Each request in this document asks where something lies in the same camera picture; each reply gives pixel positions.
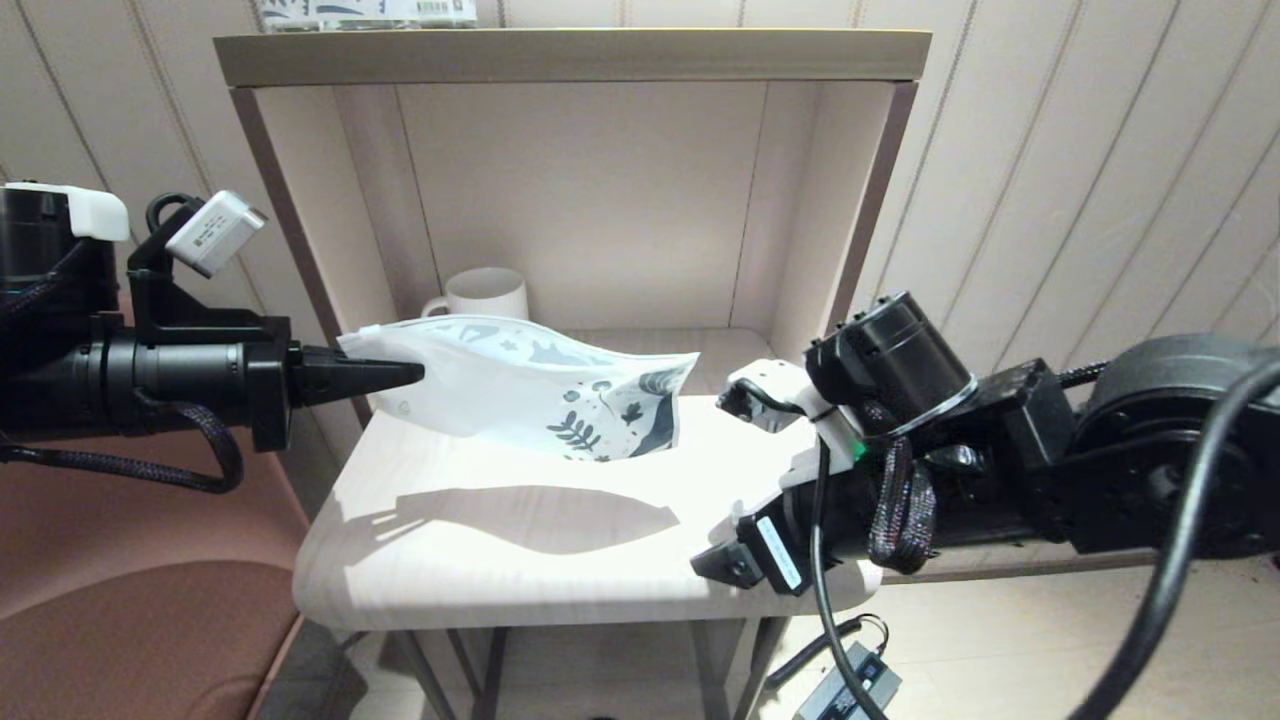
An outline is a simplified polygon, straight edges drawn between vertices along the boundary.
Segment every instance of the white plastic bag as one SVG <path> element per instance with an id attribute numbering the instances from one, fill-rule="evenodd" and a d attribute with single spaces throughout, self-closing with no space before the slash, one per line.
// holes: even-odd
<path id="1" fill-rule="evenodd" d="M 351 357 L 426 368 L 420 382 L 372 395 L 385 413 L 453 436 L 596 461 L 676 445 L 677 396 L 698 361 L 696 352 L 613 352 L 488 315 L 371 325 L 338 343 Z"/>

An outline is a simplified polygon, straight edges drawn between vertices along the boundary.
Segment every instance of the brown chair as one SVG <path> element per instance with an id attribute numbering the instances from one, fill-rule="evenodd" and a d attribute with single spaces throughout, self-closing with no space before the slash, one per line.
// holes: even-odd
<path id="1" fill-rule="evenodd" d="M 0 717 L 252 717 L 307 529 L 274 455 L 211 496 L 0 465 Z M 195 432 L 56 443 L 216 473 Z"/>

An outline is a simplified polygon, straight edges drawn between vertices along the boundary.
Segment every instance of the wooden shelf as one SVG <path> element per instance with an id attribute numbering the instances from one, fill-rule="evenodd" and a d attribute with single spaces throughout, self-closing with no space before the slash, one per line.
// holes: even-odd
<path id="1" fill-rule="evenodd" d="M 916 81 L 932 35 L 863 29 L 474 29 L 218 37 L 232 87 Z"/>

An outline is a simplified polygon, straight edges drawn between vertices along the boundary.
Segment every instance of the paneled wall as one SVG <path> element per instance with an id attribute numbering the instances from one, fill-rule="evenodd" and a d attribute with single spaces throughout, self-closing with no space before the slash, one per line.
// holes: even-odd
<path id="1" fill-rule="evenodd" d="M 1280 0 L 479 5 L 493 27 L 931 29 L 855 307 L 911 290 L 975 372 L 1170 332 L 1280 341 Z M 0 1 L 0 176 L 110 190 L 136 237 L 168 190 L 269 209 L 210 44 L 256 31 L 252 0 Z M 273 225 L 183 284 L 323 340 Z M 302 413 L 293 462 L 332 474 L 357 436 L 346 404 Z"/>

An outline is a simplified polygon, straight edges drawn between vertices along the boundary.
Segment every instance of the white tabletop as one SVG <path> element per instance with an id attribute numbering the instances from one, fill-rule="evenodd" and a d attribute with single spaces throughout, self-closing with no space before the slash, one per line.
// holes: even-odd
<path id="1" fill-rule="evenodd" d="M 303 614 L 348 629 L 431 629 L 762 618 L 814 612 L 812 594 L 694 574 L 735 501 L 777 487 L 813 443 L 680 398 L 681 445 L 568 461 L 375 414 L 298 555 Z M 837 609 L 879 587 L 870 564 L 828 573 Z"/>

